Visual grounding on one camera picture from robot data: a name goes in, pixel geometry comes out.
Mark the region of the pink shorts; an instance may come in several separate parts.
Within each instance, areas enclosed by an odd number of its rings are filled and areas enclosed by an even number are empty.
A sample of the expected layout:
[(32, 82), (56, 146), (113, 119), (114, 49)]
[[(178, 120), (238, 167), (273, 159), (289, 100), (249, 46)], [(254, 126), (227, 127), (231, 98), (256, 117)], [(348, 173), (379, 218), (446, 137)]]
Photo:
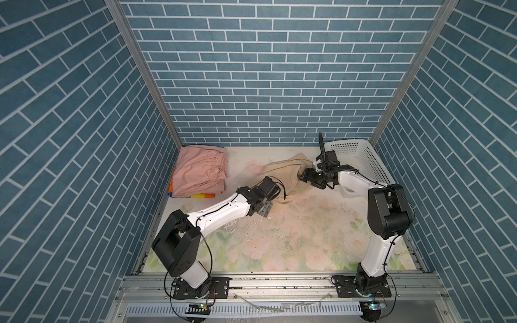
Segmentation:
[(180, 150), (172, 174), (175, 198), (225, 191), (228, 158), (223, 148), (191, 145)]

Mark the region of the beige shorts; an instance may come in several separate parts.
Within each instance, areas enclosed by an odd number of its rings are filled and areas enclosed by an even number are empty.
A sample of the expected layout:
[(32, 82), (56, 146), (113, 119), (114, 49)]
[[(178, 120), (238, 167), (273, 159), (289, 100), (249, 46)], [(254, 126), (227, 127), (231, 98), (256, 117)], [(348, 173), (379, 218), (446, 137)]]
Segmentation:
[(251, 180), (251, 183), (257, 184), (266, 176), (280, 182), (283, 186), (280, 186), (280, 195), (274, 201), (287, 204), (313, 189), (310, 183), (299, 180), (307, 168), (314, 168), (314, 164), (303, 153), (298, 153), (288, 160), (266, 165), (262, 172)]

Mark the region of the rainbow striped shorts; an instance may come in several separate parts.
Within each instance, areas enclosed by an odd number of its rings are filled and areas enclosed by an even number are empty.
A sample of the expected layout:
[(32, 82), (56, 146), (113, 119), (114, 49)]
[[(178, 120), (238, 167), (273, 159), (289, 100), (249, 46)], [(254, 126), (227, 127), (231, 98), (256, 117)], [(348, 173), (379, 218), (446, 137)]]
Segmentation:
[[(169, 184), (169, 187), (168, 187), (168, 196), (171, 197), (171, 198), (175, 198), (174, 194), (173, 194), (173, 181), (171, 180), (170, 184)], [(215, 194), (210, 194), (210, 193), (201, 193), (201, 194), (198, 194), (198, 195), (193, 195), (191, 196), (192, 199), (213, 199), (215, 198)]]

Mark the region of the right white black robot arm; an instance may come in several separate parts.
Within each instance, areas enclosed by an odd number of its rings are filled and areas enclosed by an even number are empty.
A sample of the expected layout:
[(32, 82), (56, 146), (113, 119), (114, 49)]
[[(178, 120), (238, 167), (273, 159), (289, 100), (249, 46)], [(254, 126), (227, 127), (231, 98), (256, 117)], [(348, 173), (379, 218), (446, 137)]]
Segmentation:
[(413, 223), (413, 211), (401, 185), (369, 179), (357, 168), (341, 164), (334, 151), (320, 150), (316, 167), (305, 169), (299, 180), (322, 190), (339, 186), (366, 199), (372, 236), (358, 265), (355, 288), (360, 295), (368, 296), (386, 285), (386, 267), (395, 246)]

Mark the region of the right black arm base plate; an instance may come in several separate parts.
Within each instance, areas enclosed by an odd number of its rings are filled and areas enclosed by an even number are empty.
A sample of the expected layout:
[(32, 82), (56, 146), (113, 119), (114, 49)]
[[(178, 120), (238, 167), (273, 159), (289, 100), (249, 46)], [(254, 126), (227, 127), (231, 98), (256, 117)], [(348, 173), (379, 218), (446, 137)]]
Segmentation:
[(339, 298), (374, 297), (388, 298), (392, 296), (388, 276), (368, 277), (363, 274), (352, 276), (334, 275), (331, 283), (335, 286)]

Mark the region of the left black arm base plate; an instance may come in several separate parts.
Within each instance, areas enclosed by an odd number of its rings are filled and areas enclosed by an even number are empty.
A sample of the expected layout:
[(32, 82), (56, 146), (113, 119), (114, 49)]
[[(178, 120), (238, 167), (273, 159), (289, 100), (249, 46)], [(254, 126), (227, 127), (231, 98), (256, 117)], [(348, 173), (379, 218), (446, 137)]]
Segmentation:
[(230, 288), (229, 277), (210, 277), (199, 287), (191, 287), (184, 279), (176, 279), (172, 298), (175, 300), (227, 299)]

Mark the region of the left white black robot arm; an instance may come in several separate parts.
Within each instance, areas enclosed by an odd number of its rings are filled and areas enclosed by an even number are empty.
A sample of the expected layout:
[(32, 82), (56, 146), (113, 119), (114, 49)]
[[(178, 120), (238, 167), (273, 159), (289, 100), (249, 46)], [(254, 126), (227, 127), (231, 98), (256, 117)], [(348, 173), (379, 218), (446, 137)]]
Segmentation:
[(205, 289), (211, 272), (197, 260), (199, 245), (226, 224), (259, 214), (269, 215), (273, 201), (285, 192), (280, 182), (264, 177), (253, 187), (240, 187), (227, 199), (206, 209), (172, 212), (152, 242), (152, 250), (171, 277), (181, 278), (190, 288)]

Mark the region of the white plastic laundry basket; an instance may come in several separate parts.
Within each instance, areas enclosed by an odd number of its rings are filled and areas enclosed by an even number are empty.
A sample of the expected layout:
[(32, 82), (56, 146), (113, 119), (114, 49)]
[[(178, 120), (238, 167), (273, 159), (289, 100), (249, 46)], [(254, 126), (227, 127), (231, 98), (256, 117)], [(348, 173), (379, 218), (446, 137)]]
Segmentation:
[(378, 182), (387, 186), (394, 184), (394, 178), (370, 143), (363, 139), (349, 139), (327, 142), (326, 152), (334, 151), (342, 166), (350, 165), (355, 171), (344, 171), (338, 175), (337, 190), (344, 198), (368, 198), (368, 191)]

